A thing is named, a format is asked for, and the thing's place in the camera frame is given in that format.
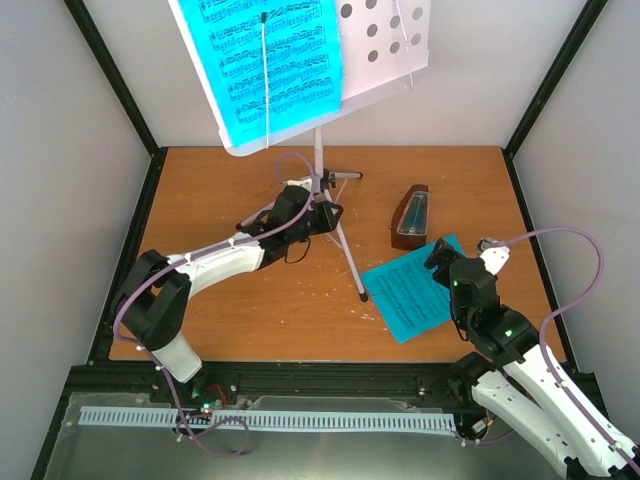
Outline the clear plastic metronome cover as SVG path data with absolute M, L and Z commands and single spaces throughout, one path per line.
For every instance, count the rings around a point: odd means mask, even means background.
M 396 231 L 402 236 L 425 236 L 428 223 L 428 197 L 426 191 L 414 191 L 406 202 Z

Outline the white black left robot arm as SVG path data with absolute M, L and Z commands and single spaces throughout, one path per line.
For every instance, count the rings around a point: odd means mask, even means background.
M 190 403 L 201 400 L 208 378 L 182 333 L 188 302 L 213 285 L 285 258 L 295 243 L 334 231 L 342 213 L 341 205 L 312 195 L 309 183 L 290 182 L 274 202 L 224 241 L 170 256 L 144 252 L 111 304 L 113 333 L 125 327 L 131 333 L 127 339 L 173 377 L 177 395 Z

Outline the brown wooden metronome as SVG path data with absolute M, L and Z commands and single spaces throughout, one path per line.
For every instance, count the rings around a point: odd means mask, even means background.
M 430 191 L 426 184 L 412 185 L 396 207 L 390 223 L 391 246 L 413 251 L 426 245 Z

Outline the blue sheet music book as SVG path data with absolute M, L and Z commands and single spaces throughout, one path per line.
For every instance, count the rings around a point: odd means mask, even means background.
M 177 1 L 174 14 L 223 143 L 265 148 L 340 110 L 333 1 Z

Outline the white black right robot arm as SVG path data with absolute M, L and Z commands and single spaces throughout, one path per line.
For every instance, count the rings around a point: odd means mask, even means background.
M 541 330 L 500 300 L 497 274 L 509 254 L 483 240 L 471 258 L 439 239 L 425 262 L 449 292 L 460 338 L 475 348 L 452 367 L 453 398 L 496 414 L 562 479 L 638 478 L 638 445 L 583 393 Z

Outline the white tripod music stand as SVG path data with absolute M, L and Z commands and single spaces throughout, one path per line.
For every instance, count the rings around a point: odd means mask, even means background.
M 181 28 L 170 10 L 184 41 Z M 343 56 L 344 78 L 342 104 L 338 112 L 324 115 L 278 134 L 277 142 L 265 148 L 250 144 L 232 149 L 223 143 L 219 126 L 208 101 L 193 59 L 191 62 L 218 127 L 225 150 L 234 156 L 247 156 L 266 150 L 304 132 L 314 135 L 314 172 L 310 175 L 321 184 L 318 193 L 330 200 L 329 189 L 336 174 L 328 171 L 323 159 L 323 126 L 352 112 L 380 102 L 414 87 L 429 63 L 428 36 L 431 5 L 427 1 L 333 1 Z

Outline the blue sheet music page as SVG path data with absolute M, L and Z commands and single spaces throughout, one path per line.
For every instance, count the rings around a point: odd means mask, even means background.
M 361 275 L 363 285 L 397 343 L 450 320 L 450 293 L 425 267 L 430 243 Z

